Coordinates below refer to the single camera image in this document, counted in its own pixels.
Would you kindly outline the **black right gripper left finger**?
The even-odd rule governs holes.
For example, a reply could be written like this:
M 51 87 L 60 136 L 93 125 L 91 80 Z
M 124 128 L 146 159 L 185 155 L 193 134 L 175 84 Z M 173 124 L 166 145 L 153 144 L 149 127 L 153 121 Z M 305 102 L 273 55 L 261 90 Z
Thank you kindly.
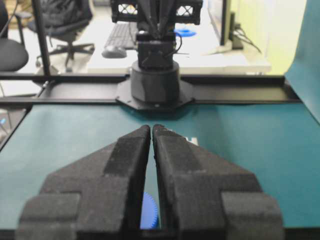
M 122 238 L 140 226 L 150 127 L 52 173 L 21 212 L 17 240 Z

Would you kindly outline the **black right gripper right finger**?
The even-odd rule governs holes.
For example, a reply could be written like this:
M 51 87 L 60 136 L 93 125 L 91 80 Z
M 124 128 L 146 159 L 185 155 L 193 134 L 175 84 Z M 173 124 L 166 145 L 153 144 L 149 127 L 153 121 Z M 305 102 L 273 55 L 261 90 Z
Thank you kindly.
M 256 175 L 157 124 L 161 219 L 180 240 L 282 240 L 283 217 Z

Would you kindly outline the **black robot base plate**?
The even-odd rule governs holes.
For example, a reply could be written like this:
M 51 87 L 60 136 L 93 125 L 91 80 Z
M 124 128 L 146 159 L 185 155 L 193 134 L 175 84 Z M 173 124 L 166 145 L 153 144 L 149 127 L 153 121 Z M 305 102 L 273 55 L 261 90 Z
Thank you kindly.
M 138 111 L 169 112 L 195 100 L 194 87 L 185 81 L 179 82 L 179 91 L 176 95 L 166 95 L 164 88 L 148 90 L 139 88 L 142 94 L 137 98 L 132 93 L 132 81 L 126 80 L 117 85 L 115 100 Z

